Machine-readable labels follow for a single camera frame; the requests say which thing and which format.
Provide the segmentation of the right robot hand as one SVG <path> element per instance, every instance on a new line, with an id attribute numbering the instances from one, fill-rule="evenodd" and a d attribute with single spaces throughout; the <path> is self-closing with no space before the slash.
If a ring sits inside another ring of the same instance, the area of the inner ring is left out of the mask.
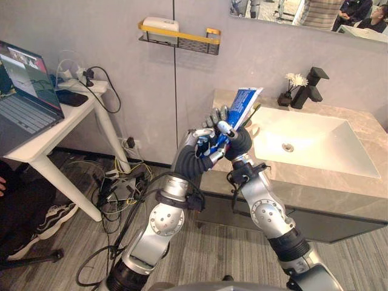
<path id="1" fill-rule="evenodd" d="M 244 127 L 240 126 L 232 139 L 220 131 L 219 123 L 225 125 L 228 117 L 229 108 L 226 105 L 212 109 L 211 114 L 206 117 L 206 120 L 201 125 L 204 128 L 214 129 L 214 134 L 200 138 L 196 150 L 197 156 L 209 156 L 211 149 L 218 150 L 223 144 L 226 144 L 224 157 L 229 161 L 234 160 L 236 157 L 250 150 L 252 139 Z"/>

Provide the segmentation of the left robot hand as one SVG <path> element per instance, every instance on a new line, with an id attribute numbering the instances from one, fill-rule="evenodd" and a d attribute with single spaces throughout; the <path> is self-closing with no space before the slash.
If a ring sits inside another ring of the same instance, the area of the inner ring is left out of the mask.
<path id="1" fill-rule="evenodd" d="M 196 145 L 202 136 L 216 136 L 215 130 L 210 128 L 189 129 L 179 143 L 171 170 L 187 179 L 194 179 L 212 169 L 214 165 L 225 157 L 230 144 L 224 142 L 215 152 L 207 156 L 197 157 Z"/>

